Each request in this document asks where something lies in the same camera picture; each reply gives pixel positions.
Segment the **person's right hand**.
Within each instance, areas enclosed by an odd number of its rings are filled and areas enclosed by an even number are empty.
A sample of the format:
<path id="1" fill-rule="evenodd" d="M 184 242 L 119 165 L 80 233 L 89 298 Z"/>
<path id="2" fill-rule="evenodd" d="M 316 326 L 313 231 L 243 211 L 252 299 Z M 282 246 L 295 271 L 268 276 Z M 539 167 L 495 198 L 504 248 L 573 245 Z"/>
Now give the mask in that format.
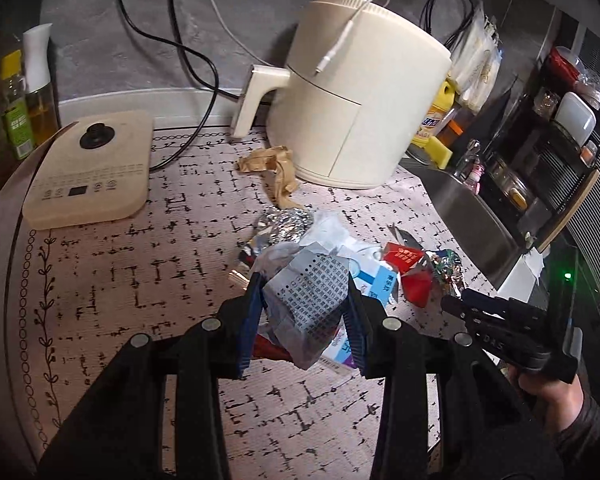
<path id="1" fill-rule="evenodd" d="M 546 404 L 545 429 L 549 434 L 566 430 L 580 415 L 584 393 L 578 376 L 574 376 L 572 382 L 562 382 L 541 374 L 523 373 L 513 366 L 508 368 L 507 373 L 513 385 Z"/>

